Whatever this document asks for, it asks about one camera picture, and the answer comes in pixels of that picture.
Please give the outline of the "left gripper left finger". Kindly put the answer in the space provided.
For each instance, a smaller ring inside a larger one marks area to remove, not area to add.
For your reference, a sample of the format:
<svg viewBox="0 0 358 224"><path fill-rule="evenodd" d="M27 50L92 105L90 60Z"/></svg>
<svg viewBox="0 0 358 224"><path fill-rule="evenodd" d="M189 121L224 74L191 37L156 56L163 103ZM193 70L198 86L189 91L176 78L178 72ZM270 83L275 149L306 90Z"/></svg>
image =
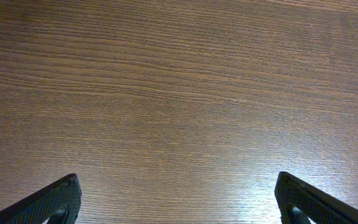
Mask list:
<svg viewBox="0 0 358 224"><path fill-rule="evenodd" d="M81 207L76 174L68 174L0 211L0 223L74 223Z"/></svg>

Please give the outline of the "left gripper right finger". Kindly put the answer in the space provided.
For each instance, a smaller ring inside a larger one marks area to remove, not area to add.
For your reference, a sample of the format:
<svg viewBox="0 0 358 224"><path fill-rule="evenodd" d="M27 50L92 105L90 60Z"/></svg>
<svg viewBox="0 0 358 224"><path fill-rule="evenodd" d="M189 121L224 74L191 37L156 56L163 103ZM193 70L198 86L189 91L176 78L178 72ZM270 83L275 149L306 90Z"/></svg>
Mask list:
<svg viewBox="0 0 358 224"><path fill-rule="evenodd" d="M280 172L275 198L283 224L358 224L358 209L288 172Z"/></svg>

